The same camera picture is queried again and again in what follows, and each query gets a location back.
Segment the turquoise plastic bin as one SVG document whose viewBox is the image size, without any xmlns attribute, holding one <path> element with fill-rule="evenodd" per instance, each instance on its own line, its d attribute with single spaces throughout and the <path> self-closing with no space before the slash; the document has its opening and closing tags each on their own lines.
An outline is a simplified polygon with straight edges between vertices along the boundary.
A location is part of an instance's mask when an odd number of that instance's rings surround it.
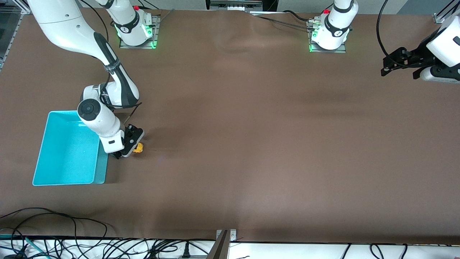
<svg viewBox="0 0 460 259">
<path fill-rule="evenodd" d="M 108 154 L 96 133 L 75 110 L 48 113 L 32 184 L 62 186 L 103 184 Z"/>
</svg>

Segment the small metal mounting plate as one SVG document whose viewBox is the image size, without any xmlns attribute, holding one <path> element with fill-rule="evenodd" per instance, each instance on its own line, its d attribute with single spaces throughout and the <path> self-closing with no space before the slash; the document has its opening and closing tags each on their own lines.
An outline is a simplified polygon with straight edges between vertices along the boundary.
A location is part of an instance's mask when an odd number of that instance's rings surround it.
<svg viewBox="0 0 460 259">
<path fill-rule="evenodd" d="M 216 231 L 216 239 L 220 236 L 220 234 L 223 231 L 224 231 L 223 229 L 218 229 Z M 230 241 L 231 242 L 236 241 L 237 240 L 237 231 L 236 231 L 236 229 L 229 229 L 228 232 L 229 232 L 229 236 L 230 236 Z"/>
</svg>

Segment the grey power strip with sockets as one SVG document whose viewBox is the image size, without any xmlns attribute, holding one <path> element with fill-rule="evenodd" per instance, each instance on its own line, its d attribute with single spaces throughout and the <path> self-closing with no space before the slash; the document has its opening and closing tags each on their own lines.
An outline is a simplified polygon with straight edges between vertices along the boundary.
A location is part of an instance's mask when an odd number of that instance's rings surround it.
<svg viewBox="0 0 460 259">
<path fill-rule="evenodd" d="M 208 10 L 262 11 L 263 0 L 205 0 Z"/>
</svg>

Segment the aluminium frame corner piece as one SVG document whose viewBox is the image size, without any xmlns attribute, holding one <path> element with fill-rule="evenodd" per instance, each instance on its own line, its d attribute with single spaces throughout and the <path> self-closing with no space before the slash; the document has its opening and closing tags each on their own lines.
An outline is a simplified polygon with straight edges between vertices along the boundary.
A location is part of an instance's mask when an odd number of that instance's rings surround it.
<svg viewBox="0 0 460 259">
<path fill-rule="evenodd" d="M 460 0 L 450 0 L 445 7 L 439 12 L 433 14 L 433 20 L 436 24 L 442 24 L 445 19 L 460 10 Z"/>
</svg>

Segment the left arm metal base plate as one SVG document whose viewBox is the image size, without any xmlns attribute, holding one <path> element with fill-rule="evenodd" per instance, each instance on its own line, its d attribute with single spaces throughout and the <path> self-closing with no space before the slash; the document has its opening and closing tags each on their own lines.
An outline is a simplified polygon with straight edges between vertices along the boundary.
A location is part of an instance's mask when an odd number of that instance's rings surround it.
<svg viewBox="0 0 460 259">
<path fill-rule="evenodd" d="M 307 28 L 309 29 L 309 51 L 320 52 L 320 53 L 339 53 L 343 54 L 346 52 L 345 41 L 348 29 L 329 31 L 323 26 L 320 20 L 310 19 L 307 22 Z"/>
</svg>

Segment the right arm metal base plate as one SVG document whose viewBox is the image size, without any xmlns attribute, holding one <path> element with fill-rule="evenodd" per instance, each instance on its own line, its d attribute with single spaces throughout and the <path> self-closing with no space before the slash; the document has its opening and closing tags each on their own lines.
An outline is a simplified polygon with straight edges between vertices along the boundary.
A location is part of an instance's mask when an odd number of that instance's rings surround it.
<svg viewBox="0 0 460 259">
<path fill-rule="evenodd" d="M 131 46 L 125 43 L 125 41 L 122 40 L 118 33 L 119 37 L 119 47 L 120 49 L 156 49 L 157 43 L 158 43 L 158 36 L 159 36 L 159 29 L 160 29 L 160 22 L 161 22 L 161 16 L 154 15 L 152 16 L 151 14 L 144 15 L 144 28 L 143 31 L 145 34 L 147 34 L 148 39 L 138 45 L 138 46 Z"/>
</svg>

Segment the grey metal post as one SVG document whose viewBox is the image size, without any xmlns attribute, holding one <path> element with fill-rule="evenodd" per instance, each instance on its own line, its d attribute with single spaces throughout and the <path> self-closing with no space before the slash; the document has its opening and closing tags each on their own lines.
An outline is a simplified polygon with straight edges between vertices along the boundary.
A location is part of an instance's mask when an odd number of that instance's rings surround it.
<svg viewBox="0 0 460 259">
<path fill-rule="evenodd" d="M 206 259 L 228 259 L 231 238 L 231 230 L 218 231 L 217 239 L 210 252 L 208 253 Z"/>
</svg>

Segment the aluminium frame with grey panel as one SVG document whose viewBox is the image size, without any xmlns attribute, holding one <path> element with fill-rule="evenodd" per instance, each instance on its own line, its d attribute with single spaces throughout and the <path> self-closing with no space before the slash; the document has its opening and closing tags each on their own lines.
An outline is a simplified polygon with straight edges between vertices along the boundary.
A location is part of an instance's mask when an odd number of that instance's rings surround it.
<svg viewBox="0 0 460 259">
<path fill-rule="evenodd" d="M 28 0 L 0 0 L 0 72 L 24 15 L 30 13 Z"/>
</svg>

